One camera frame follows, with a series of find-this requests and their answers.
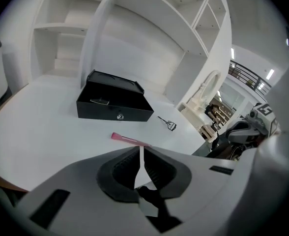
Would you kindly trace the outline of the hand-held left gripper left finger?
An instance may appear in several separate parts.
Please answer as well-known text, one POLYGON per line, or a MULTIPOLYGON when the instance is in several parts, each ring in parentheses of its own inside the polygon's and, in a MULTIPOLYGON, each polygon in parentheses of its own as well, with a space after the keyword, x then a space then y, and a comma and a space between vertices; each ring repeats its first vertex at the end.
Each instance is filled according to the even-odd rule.
POLYGON ((72 163, 28 192, 17 210, 42 236, 158 236, 134 188, 140 148, 72 163))

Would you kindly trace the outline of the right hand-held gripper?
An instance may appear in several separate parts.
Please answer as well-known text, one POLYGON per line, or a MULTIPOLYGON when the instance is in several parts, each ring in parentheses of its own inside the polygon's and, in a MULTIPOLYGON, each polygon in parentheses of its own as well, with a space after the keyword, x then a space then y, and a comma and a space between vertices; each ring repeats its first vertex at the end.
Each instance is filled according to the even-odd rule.
POLYGON ((229 142, 249 144, 255 141, 259 146, 267 138, 280 133, 279 123, 268 103, 257 103, 254 109, 261 112, 261 122, 254 122, 252 126, 245 120, 234 120, 226 129, 229 142))

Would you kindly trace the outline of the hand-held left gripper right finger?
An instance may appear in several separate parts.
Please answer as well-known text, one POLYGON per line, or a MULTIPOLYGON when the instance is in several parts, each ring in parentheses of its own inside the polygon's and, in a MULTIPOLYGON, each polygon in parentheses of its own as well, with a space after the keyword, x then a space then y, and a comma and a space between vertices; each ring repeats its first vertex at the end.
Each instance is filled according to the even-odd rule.
POLYGON ((145 186, 162 199, 168 214, 187 221, 225 186, 236 163, 178 153, 159 147, 144 148, 145 186))

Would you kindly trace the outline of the small black wire-frame tool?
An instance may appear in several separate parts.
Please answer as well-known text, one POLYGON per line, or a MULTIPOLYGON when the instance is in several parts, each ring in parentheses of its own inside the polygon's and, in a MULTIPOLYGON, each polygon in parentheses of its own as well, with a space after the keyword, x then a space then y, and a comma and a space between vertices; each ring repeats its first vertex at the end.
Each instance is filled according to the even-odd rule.
POLYGON ((174 131, 177 127, 177 124, 170 121, 170 120, 164 120, 163 118, 161 118, 160 116, 158 116, 158 118, 163 121, 166 125, 167 125, 167 128, 170 130, 170 131, 174 131))

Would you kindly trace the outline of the pink-tipped swab stick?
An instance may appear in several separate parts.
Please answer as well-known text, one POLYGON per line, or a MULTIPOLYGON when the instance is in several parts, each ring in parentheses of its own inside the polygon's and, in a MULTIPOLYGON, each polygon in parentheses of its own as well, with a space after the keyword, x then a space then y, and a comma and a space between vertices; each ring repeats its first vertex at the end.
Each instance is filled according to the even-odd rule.
POLYGON ((139 141, 139 140, 135 140, 135 139, 132 139, 132 138, 128 138, 128 137, 122 136, 122 135, 120 135, 118 133, 115 133, 115 132, 112 133, 111 139, 117 140, 117 141, 126 142, 126 143, 130 143, 130 144, 137 145, 137 146, 143 146, 143 147, 151 146, 150 144, 147 144, 147 143, 144 143, 144 142, 139 141))

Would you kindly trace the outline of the black box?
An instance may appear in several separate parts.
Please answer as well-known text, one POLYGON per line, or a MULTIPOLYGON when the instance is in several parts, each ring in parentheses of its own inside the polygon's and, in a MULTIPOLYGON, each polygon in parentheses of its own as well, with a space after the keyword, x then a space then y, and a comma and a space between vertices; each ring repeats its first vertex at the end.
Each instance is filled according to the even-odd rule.
POLYGON ((146 122, 154 113, 136 81, 93 70, 77 101, 79 118, 146 122), (91 98, 108 99, 106 105, 91 103, 91 98))

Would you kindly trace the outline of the white table top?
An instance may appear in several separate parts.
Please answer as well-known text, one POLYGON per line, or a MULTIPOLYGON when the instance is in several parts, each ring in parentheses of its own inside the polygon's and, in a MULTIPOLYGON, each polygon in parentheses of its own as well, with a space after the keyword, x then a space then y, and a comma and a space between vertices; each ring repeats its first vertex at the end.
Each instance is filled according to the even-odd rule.
POLYGON ((0 186, 31 191, 65 166, 128 144, 113 132, 152 146, 193 154, 204 139, 164 96, 149 90, 154 109, 146 122, 78 118, 80 90, 73 79, 43 75, 0 108, 0 186), (177 124, 174 131, 161 121, 177 124))

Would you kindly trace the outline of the white vanity table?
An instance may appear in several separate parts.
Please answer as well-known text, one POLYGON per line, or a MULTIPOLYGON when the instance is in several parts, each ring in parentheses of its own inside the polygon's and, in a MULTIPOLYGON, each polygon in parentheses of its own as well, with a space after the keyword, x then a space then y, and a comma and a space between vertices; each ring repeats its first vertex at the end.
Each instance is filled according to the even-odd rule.
POLYGON ((221 73, 218 70, 212 71, 196 93, 187 102, 180 102, 177 108, 198 133, 205 136, 205 140, 209 143, 215 140, 217 134, 211 128, 213 120, 204 112, 213 98, 220 77, 221 73))

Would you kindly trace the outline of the black balcony railing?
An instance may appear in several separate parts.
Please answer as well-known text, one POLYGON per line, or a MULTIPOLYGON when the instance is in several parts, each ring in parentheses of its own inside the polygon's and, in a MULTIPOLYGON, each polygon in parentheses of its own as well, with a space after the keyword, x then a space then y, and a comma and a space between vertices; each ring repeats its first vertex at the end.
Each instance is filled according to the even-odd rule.
POLYGON ((266 96, 271 90, 271 85, 262 77, 233 60, 230 60, 229 74, 238 79, 260 97, 266 96))

